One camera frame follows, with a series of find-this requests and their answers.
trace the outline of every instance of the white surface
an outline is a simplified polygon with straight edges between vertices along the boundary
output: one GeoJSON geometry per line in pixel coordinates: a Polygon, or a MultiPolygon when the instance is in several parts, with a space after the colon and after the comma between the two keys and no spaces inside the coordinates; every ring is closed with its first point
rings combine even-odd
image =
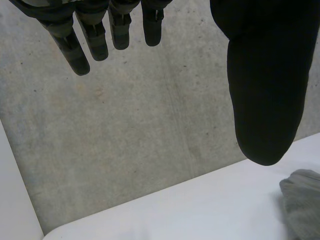
{"type": "Polygon", "coordinates": [[[0,239],[41,240],[43,237],[0,121],[0,239]]]}
{"type": "Polygon", "coordinates": [[[291,240],[279,182],[320,172],[320,134],[270,167],[249,160],[58,227],[44,240],[291,240]]]}

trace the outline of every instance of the black finger segment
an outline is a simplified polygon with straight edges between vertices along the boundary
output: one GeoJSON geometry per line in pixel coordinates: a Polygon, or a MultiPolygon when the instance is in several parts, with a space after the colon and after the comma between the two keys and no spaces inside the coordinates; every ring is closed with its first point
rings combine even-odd
{"type": "Polygon", "coordinates": [[[90,66],[73,29],[72,16],[63,22],[39,22],[49,31],[72,70],[80,76],[89,73],[90,66]]]}
{"type": "Polygon", "coordinates": [[[76,3],[76,17],[94,60],[105,60],[109,53],[106,30],[102,19],[108,9],[108,0],[85,0],[76,3]]]}
{"type": "Polygon", "coordinates": [[[171,0],[142,0],[143,31],[145,42],[154,47],[161,41],[164,8],[171,0]]]}
{"type": "Polygon", "coordinates": [[[110,0],[109,23],[113,45],[117,50],[124,50],[129,46],[129,28],[132,22],[130,12],[139,2],[140,0],[110,0]]]}

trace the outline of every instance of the gray fabric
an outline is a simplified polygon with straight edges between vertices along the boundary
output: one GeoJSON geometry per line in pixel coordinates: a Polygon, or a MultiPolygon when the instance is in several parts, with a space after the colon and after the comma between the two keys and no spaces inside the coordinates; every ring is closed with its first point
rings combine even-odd
{"type": "Polygon", "coordinates": [[[289,224],[301,240],[320,240],[320,174],[300,169],[280,182],[289,224]]]}

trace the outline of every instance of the white wall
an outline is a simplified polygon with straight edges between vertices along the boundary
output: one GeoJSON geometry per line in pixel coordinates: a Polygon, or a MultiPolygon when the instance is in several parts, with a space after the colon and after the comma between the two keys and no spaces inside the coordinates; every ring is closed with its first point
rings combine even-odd
{"type": "Polygon", "coordinates": [[[0,121],[0,239],[41,240],[43,237],[0,121]]]}

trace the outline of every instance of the white table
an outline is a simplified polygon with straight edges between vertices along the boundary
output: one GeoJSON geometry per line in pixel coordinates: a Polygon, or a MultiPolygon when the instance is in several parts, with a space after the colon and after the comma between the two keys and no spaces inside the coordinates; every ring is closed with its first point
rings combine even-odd
{"type": "Polygon", "coordinates": [[[295,142],[274,166],[244,160],[87,216],[44,240],[293,240],[279,182],[320,173],[320,133],[295,142]]]}

